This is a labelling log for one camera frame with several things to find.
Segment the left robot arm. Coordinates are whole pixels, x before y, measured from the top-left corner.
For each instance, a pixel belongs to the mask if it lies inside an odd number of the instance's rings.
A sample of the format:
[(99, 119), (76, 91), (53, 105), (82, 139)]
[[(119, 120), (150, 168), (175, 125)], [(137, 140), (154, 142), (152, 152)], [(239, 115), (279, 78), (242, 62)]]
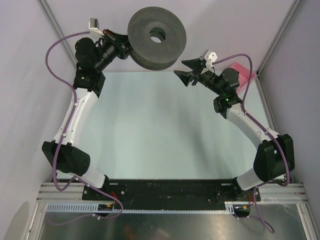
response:
[(93, 186), (93, 194), (100, 200), (110, 196), (105, 184), (107, 176), (92, 164), (90, 155), (79, 148), (81, 135), (90, 112), (99, 99), (104, 83), (103, 70), (116, 58), (125, 60), (132, 51), (127, 35), (109, 29), (92, 28), (75, 43), (76, 72), (73, 83), (60, 77), (72, 91), (66, 116), (52, 141), (42, 144), (42, 152), (52, 166), (53, 173), (70, 174), (73, 180)]

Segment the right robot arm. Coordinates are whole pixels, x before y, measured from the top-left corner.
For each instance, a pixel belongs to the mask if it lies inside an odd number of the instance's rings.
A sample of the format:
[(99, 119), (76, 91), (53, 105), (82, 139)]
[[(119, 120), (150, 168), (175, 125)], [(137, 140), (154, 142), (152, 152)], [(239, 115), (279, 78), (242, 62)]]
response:
[(282, 186), (287, 186), (290, 183), (290, 172), (296, 167), (294, 141), (288, 134), (281, 135), (265, 127), (249, 113), (244, 106), (244, 99), (237, 93), (240, 73), (228, 67), (221, 74), (216, 74), (214, 61), (204, 57), (183, 60), (182, 64), (190, 71), (175, 70), (174, 73), (183, 84), (188, 86), (200, 83), (217, 94), (213, 100), (215, 112), (238, 127), (256, 148), (252, 168), (233, 179), (231, 196), (242, 201), (250, 189), (282, 175), (286, 176)]

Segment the black cable spool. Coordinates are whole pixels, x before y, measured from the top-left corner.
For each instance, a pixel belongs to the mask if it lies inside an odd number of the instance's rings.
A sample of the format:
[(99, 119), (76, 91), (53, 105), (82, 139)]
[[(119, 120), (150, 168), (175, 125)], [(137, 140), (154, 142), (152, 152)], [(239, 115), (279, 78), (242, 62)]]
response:
[(187, 44), (186, 30), (180, 19), (157, 6), (138, 10), (128, 23), (127, 36), (132, 47), (131, 58), (151, 71), (170, 68)]

